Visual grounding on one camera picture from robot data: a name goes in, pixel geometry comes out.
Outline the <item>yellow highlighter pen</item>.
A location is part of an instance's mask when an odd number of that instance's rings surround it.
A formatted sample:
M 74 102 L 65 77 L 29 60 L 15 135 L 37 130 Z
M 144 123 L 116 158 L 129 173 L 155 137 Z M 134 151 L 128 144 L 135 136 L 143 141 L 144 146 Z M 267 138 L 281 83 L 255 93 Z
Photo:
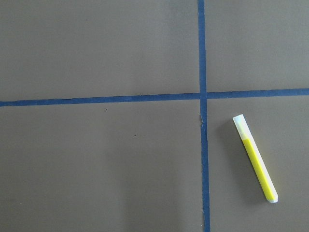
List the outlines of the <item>yellow highlighter pen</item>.
M 255 140 L 246 122 L 243 114 L 235 116 L 232 118 L 248 154 L 252 167 L 255 171 L 256 177 L 260 183 L 266 200 L 269 203 L 277 203 L 279 196 L 270 178 L 268 170 L 262 159 L 262 156 L 257 148 Z

